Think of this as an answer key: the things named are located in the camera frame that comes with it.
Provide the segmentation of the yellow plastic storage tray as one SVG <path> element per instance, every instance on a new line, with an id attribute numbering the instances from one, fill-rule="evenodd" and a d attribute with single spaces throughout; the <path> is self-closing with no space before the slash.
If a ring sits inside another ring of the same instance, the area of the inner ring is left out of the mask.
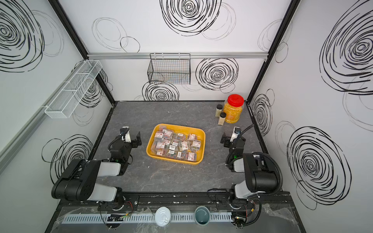
<path id="1" fill-rule="evenodd" d="M 160 125 L 165 125 L 167 130 L 162 132 L 162 141 L 154 141 Z M 203 130 L 161 123 L 155 126 L 146 151 L 154 159 L 198 165 L 204 158 L 205 146 L 206 134 Z"/>

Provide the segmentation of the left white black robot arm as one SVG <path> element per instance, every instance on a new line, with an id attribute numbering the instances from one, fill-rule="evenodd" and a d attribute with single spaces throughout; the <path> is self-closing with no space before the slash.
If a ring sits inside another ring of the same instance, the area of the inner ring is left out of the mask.
<path id="1" fill-rule="evenodd" d="M 73 159 L 54 184 L 51 196 L 68 202 L 96 201 L 124 205 L 121 188 L 99 184 L 96 180 L 124 175 L 133 161 L 131 150 L 141 145 L 141 133 L 131 139 L 129 127 L 121 128 L 120 134 L 108 145 L 109 159 Z"/>

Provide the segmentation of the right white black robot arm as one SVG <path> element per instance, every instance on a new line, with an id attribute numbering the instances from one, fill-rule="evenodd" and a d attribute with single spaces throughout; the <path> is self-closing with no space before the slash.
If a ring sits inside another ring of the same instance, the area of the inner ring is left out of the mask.
<path id="1" fill-rule="evenodd" d="M 244 181 L 231 188 L 233 198 L 270 196 L 282 190 L 283 175 L 277 162 L 267 153 L 244 152 L 246 139 L 239 134 L 223 134 L 220 142 L 229 149 L 225 165 L 231 172 L 243 173 Z"/>

